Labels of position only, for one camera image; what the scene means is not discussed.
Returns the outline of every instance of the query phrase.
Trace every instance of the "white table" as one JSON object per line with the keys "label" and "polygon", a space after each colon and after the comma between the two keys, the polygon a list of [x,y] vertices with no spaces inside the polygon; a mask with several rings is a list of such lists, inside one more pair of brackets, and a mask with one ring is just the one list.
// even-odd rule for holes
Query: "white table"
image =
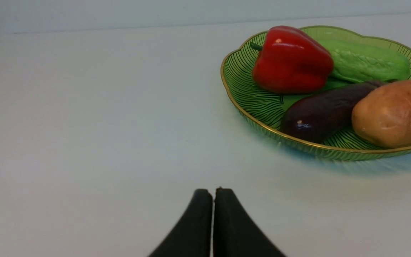
{"label": "white table", "polygon": [[147,256],[219,186],[289,257],[411,256],[411,155],[316,160],[229,101],[223,58],[279,24],[411,47],[411,14],[0,35],[0,257]]}

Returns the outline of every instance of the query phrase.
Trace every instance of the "plate rim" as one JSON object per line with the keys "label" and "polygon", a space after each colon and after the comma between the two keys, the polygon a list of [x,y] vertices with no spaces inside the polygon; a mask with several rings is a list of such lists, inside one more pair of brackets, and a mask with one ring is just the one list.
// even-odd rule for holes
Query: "plate rim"
{"label": "plate rim", "polygon": [[[351,33],[351,34],[355,34],[356,36],[360,36],[360,37],[363,37],[363,38],[366,38],[366,39],[382,39],[382,40],[385,40],[385,41],[389,41],[389,42],[392,42],[392,43],[401,45],[401,46],[403,46],[403,47],[405,47],[406,49],[408,49],[408,50],[411,51],[411,48],[410,48],[410,47],[408,47],[408,46],[406,46],[406,45],[404,45],[404,44],[401,44],[400,42],[397,42],[397,41],[394,41],[394,40],[391,40],[391,39],[385,39],[385,38],[383,38],[383,37],[378,37],[378,36],[365,36],[365,35],[361,35],[361,34],[359,34],[359,33],[356,33],[355,31],[351,31],[351,30],[349,30],[349,29],[345,29],[345,28],[338,27],[338,26],[313,25],[313,26],[304,26],[304,27],[301,27],[301,28],[299,28],[299,29],[302,30],[302,29],[316,28],[316,27],[327,27],[327,28],[338,29],[338,30],[346,31],[346,32]],[[278,135],[278,136],[281,136],[281,137],[283,137],[283,138],[286,138],[286,139],[295,141],[295,142],[297,142],[297,143],[301,143],[301,144],[303,144],[303,145],[308,145],[308,146],[310,146],[310,147],[319,148],[319,149],[323,149],[323,150],[332,150],[332,151],[348,152],[348,153],[367,153],[367,154],[396,153],[396,152],[403,152],[403,151],[410,151],[410,150],[411,150],[411,146],[399,147],[399,148],[390,148],[390,149],[381,149],[381,150],[358,150],[358,149],[339,148],[339,147],[334,147],[334,146],[329,146],[329,145],[323,145],[323,144],[321,144],[321,143],[313,143],[313,142],[309,142],[309,141],[306,141],[306,140],[302,140],[302,139],[299,139],[299,138],[296,138],[296,137],[292,137],[292,136],[287,135],[287,134],[285,134],[285,133],[282,133],[282,132],[280,132],[280,131],[278,131],[278,130],[275,130],[275,129],[273,129],[272,127],[269,127],[268,125],[260,122],[260,121],[257,120],[255,117],[253,117],[252,115],[250,115],[247,111],[245,111],[245,110],[237,103],[237,101],[234,99],[233,95],[232,95],[231,92],[230,92],[230,88],[229,88],[229,86],[228,86],[228,84],[227,84],[227,81],[226,81],[225,75],[224,75],[225,62],[226,62],[226,60],[227,60],[232,54],[234,54],[234,53],[236,53],[236,52],[238,52],[238,51],[241,51],[241,50],[243,49],[243,47],[244,47],[251,39],[253,39],[254,37],[256,37],[256,36],[258,36],[258,35],[267,33],[267,32],[268,32],[268,30],[262,31],[262,32],[259,32],[259,33],[254,34],[253,36],[250,36],[248,39],[246,39],[246,40],[242,43],[242,45],[241,45],[238,49],[236,49],[236,50],[228,53],[228,54],[224,57],[224,59],[223,59],[223,61],[222,61],[222,65],[221,65],[221,67],[220,67],[220,74],[221,74],[221,77],[222,77],[223,86],[224,86],[225,89],[226,89],[226,92],[227,92],[227,94],[228,94],[228,97],[229,97],[230,101],[234,104],[234,106],[235,106],[243,115],[245,115],[245,117],[247,117],[248,119],[251,119],[253,122],[255,122],[256,124],[258,124],[259,126],[261,126],[263,129],[268,130],[269,132],[274,133],[274,134],[276,134],[276,135]]]}

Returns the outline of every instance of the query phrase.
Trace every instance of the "fruit bowl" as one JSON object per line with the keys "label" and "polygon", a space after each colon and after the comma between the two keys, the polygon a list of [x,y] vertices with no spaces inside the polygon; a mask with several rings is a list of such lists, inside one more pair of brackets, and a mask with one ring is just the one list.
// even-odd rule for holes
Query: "fruit bowl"
{"label": "fruit bowl", "polygon": [[[334,26],[308,26],[300,29],[315,40],[338,39],[396,50],[409,59],[411,70],[411,49],[398,42],[374,36],[362,36]],[[247,39],[238,50],[224,58],[221,66],[222,81],[229,99],[258,132],[305,153],[341,161],[375,160],[411,153],[411,146],[381,148],[373,145],[359,138],[351,126],[322,143],[301,140],[280,132],[280,121],[286,110],[308,95],[281,96],[261,89],[254,82],[252,69],[258,52],[250,47],[250,43],[263,45],[266,34],[267,31],[263,31]],[[324,90],[338,86],[342,85],[334,80],[328,80]]]}

